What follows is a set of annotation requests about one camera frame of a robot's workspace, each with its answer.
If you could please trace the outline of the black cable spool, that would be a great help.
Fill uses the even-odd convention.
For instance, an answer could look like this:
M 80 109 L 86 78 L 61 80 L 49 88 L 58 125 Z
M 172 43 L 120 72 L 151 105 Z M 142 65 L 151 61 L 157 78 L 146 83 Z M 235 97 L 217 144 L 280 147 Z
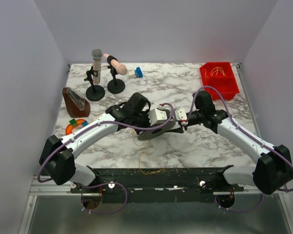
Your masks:
M 147 130 L 139 133 L 137 139 L 139 141 L 146 141 L 150 140 L 153 138 L 156 138 L 167 131 L 171 130 L 175 126 L 176 122 L 175 121 L 169 121 L 164 127 L 156 129 L 156 130 Z

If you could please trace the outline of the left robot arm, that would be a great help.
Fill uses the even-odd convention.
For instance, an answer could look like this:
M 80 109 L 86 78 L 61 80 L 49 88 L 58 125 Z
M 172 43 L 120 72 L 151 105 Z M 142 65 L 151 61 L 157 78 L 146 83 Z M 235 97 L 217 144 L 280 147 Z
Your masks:
M 127 102 L 110 106 L 95 121 L 82 129 L 58 138 L 50 136 L 44 145 L 39 164 L 40 172 L 46 172 L 57 185 L 71 181 L 82 185 L 91 184 L 96 175 L 88 166 L 75 163 L 75 159 L 100 139 L 121 129 L 148 125 L 149 100 L 134 93 Z

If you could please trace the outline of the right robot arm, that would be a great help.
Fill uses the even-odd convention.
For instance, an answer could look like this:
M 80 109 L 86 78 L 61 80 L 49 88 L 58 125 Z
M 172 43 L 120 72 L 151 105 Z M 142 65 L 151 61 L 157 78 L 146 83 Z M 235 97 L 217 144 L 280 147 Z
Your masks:
M 293 166 L 289 149 L 264 141 L 239 125 L 227 110 L 217 110 L 210 94 L 201 90 L 193 94 L 190 111 L 175 111 L 180 125 L 202 124 L 240 148 L 255 163 L 255 167 L 229 166 L 222 173 L 228 184 L 257 187 L 266 195 L 293 180 Z

